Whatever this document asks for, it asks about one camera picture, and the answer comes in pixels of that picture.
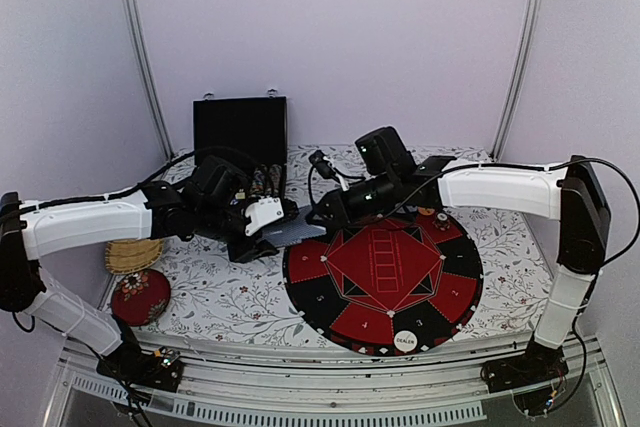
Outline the blue playing card deck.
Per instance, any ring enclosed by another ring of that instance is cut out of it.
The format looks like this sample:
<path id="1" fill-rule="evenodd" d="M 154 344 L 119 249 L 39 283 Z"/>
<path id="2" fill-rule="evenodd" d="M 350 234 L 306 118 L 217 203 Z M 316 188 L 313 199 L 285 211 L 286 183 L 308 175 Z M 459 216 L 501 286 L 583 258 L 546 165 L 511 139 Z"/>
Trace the blue playing card deck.
<path id="1" fill-rule="evenodd" d="M 306 216 L 312 212 L 310 205 L 299 208 L 298 215 L 282 223 L 273 223 L 262 229 L 262 238 L 276 248 L 284 248 L 300 244 L 306 239 L 322 237 L 326 228 L 309 224 Z"/>

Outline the white blue dealer button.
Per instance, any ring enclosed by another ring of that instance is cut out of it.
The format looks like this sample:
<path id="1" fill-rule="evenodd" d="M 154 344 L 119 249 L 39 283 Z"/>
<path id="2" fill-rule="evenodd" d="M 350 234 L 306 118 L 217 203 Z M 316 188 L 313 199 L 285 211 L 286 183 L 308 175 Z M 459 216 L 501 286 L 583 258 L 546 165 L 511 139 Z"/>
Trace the white blue dealer button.
<path id="1" fill-rule="evenodd" d="M 410 330 L 402 330 L 395 334 L 394 336 L 394 347 L 403 352 L 411 352 L 413 351 L 418 344 L 418 338 L 415 333 Z"/>

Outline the red black small chip stack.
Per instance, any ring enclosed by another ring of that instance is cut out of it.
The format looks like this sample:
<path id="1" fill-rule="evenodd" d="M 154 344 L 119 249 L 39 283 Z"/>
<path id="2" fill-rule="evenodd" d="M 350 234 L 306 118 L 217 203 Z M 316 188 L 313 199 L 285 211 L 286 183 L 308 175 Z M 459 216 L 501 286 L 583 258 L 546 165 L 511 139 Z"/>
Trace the red black small chip stack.
<path id="1" fill-rule="evenodd" d="M 447 231 L 451 228 L 449 216 L 444 212 L 438 212 L 434 217 L 434 226 L 440 231 Z"/>

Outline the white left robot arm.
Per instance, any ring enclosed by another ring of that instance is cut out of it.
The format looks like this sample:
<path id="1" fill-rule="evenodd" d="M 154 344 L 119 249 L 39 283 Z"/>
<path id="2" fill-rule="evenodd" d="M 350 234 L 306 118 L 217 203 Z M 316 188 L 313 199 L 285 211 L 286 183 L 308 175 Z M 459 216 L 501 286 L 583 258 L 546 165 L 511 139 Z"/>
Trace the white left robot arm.
<path id="1" fill-rule="evenodd" d="M 273 188 L 255 197 L 251 178 L 224 159 L 209 156 L 190 176 L 169 183 L 157 175 L 121 191 L 21 201 L 1 198 L 1 309 L 25 313 L 71 336 L 128 381 L 148 373 L 148 359 L 123 321 L 96 310 L 40 266 L 50 254 L 111 241 L 194 237 L 224 242 L 235 261 L 272 254 L 264 228 L 284 220 L 291 206 Z"/>

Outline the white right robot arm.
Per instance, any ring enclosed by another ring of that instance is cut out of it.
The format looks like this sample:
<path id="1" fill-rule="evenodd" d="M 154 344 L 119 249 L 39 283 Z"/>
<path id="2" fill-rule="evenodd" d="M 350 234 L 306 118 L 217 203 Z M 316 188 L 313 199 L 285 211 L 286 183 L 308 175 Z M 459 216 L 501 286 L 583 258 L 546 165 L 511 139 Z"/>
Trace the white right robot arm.
<path id="1" fill-rule="evenodd" d="M 604 159 L 575 155 L 550 164 L 473 162 L 455 156 L 416 161 L 392 126 L 371 131 L 355 142 L 366 176 L 345 172 L 321 150 L 310 154 L 313 173 L 337 188 L 312 200 L 311 223 L 326 229 L 379 225 L 403 207 L 481 208 L 516 212 L 552 221 L 559 228 L 557 271 L 528 353 L 517 374 L 537 383 L 556 364 L 564 343 L 600 271 L 618 259 L 609 255 L 611 209 L 595 166 L 625 173 Z"/>

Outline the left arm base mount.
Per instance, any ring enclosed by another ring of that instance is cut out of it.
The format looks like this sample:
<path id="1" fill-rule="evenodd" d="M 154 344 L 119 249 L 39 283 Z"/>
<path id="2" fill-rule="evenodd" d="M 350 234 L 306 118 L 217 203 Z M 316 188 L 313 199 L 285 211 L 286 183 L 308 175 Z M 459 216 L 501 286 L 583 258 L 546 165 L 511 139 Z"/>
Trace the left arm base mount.
<path id="1" fill-rule="evenodd" d="M 159 347 L 145 353 L 138 345 L 122 344 L 111 354 L 100 357 L 96 371 L 122 383 L 176 393 L 184 364 L 175 349 Z"/>

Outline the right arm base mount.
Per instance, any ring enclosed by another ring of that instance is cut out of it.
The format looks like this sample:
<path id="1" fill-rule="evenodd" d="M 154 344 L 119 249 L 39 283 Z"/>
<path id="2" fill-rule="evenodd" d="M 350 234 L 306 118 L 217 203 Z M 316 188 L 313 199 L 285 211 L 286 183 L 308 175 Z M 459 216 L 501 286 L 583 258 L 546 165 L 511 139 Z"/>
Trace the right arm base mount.
<path id="1" fill-rule="evenodd" d="M 549 348 L 531 337 L 523 353 L 485 362 L 480 377 L 490 393 L 545 383 L 543 388 L 513 397 L 516 408 L 522 414 L 538 417 L 550 412 L 558 395 L 558 388 L 552 387 L 551 382 L 562 380 L 568 372 L 561 347 Z"/>

